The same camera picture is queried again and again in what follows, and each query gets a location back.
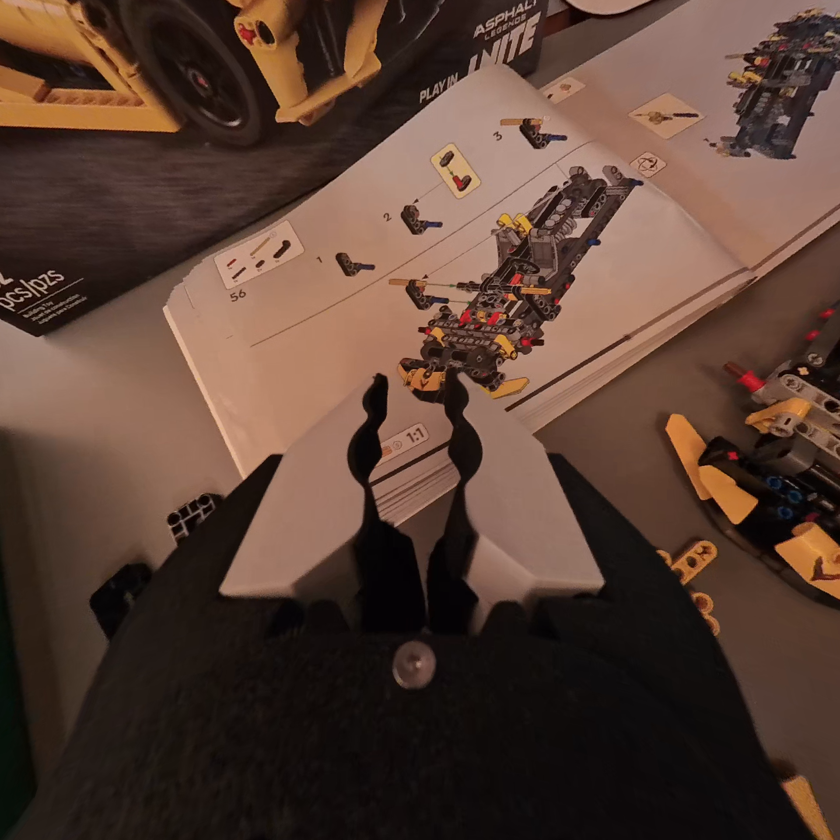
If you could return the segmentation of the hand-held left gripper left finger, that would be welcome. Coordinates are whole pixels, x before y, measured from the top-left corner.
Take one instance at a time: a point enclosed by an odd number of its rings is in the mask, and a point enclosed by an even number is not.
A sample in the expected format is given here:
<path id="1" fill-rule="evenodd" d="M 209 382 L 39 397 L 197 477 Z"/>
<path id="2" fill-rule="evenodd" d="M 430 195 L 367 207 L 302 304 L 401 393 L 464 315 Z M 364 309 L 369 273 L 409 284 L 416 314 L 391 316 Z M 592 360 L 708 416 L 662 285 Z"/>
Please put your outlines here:
<path id="1" fill-rule="evenodd" d="M 381 520 L 388 380 L 375 374 L 282 456 L 220 586 L 231 597 L 329 601 L 366 633 L 414 633 L 426 603 L 413 542 Z"/>

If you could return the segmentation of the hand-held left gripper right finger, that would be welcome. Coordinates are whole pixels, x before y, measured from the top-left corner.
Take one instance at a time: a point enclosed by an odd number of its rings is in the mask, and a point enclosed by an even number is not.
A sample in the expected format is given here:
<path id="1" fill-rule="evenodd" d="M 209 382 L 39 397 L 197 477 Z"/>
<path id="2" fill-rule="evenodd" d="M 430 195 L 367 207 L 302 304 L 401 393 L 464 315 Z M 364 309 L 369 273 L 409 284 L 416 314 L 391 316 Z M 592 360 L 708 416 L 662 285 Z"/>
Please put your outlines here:
<path id="1" fill-rule="evenodd" d="M 467 634 L 503 602 L 595 595 L 602 572 L 544 447 L 464 374 L 447 379 L 448 456 L 458 472 L 427 567 L 434 634 Z"/>

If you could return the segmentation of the pile of yellow lego parts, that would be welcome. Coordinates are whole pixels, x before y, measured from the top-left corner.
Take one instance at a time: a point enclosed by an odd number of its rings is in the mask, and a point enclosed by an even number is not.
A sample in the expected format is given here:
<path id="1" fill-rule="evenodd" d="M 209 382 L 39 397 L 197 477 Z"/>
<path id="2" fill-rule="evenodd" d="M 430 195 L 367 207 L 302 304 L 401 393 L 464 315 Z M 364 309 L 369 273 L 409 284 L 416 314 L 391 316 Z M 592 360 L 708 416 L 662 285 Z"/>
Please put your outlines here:
<path id="1" fill-rule="evenodd" d="M 697 540 L 683 549 L 679 554 L 672 555 L 663 549 L 656 549 L 656 553 L 679 579 L 680 584 L 686 590 L 690 600 L 706 622 L 712 635 L 719 637 L 721 630 L 720 624 L 712 614 L 714 601 L 709 594 L 691 588 L 692 582 L 697 578 L 698 574 L 704 571 L 718 557 L 717 546 L 708 540 Z"/>

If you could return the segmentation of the lego car model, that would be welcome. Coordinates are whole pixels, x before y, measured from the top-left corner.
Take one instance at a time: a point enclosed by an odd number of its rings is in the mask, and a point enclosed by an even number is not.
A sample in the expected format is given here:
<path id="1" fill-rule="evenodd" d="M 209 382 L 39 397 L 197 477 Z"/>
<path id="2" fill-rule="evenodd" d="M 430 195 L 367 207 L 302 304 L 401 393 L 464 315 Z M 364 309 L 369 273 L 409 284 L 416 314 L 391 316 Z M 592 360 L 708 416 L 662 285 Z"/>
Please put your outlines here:
<path id="1" fill-rule="evenodd" d="M 725 371 L 758 409 L 750 448 L 705 441 L 672 414 L 665 433 L 718 530 L 809 600 L 839 608 L 839 304 L 802 352 L 760 376 Z"/>

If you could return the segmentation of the lego instruction booklet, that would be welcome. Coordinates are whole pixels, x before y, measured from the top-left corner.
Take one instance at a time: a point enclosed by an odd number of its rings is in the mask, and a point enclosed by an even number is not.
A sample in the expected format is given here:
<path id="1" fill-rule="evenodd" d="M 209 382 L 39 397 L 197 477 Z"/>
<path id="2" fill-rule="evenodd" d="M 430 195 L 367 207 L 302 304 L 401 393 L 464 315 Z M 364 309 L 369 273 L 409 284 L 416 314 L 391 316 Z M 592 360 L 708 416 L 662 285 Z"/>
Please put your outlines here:
<path id="1" fill-rule="evenodd" d="M 838 222 L 838 2 L 687 2 L 541 90 L 488 65 L 164 314 L 240 474 L 376 373 L 381 514 L 455 484 L 470 376 L 531 431 Z"/>

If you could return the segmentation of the printed lego set box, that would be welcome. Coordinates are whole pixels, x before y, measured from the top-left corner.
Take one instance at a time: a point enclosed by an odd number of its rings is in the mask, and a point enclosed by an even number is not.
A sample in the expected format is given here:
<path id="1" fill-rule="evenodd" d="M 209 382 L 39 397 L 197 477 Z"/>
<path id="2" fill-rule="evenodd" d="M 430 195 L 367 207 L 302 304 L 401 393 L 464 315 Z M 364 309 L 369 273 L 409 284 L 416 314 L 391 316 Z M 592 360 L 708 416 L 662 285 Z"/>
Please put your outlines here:
<path id="1" fill-rule="evenodd" d="M 42 336 L 317 191 L 547 2 L 2 1 L 2 320 Z"/>

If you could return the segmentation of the yellow lego piece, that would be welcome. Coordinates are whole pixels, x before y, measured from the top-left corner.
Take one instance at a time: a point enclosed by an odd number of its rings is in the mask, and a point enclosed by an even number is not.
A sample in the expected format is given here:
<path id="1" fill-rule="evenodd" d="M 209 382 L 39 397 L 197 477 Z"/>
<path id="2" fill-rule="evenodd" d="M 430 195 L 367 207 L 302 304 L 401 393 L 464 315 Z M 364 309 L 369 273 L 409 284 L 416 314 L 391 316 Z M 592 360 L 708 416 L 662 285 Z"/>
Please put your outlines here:
<path id="1" fill-rule="evenodd" d="M 785 760 L 772 762 L 773 772 L 793 807 L 815 839 L 834 839 L 807 778 Z"/>

